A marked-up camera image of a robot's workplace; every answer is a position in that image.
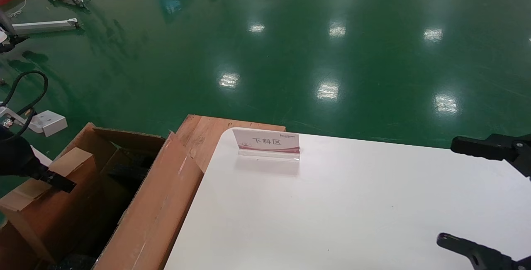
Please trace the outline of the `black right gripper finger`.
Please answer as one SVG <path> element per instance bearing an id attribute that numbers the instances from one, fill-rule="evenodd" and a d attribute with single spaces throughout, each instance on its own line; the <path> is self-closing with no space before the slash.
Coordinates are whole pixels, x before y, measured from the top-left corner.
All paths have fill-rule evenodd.
<path id="1" fill-rule="evenodd" d="M 468 258 L 475 270 L 529 270 L 531 257 L 518 261 L 508 255 L 451 234 L 439 234 L 436 243 L 448 251 L 452 251 Z"/>
<path id="2" fill-rule="evenodd" d="M 523 136 L 491 134 L 484 140 L 456 136 L 451 142 L 450 150 L 486 160 L 505 160 L 524 177 L 531 177 L 530 134 Z"/>

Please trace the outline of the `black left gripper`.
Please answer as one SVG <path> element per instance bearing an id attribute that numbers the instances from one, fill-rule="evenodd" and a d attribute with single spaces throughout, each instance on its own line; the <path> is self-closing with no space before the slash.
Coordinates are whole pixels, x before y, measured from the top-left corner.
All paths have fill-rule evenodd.
<path id="1" fill-rule="evenodd" d="M 6 127 L 0 129 L 0 175 L 35 178 L 68 194 L 77 185 L 42 165 L 30 144 L 23 137 L 15 136 Z"/>

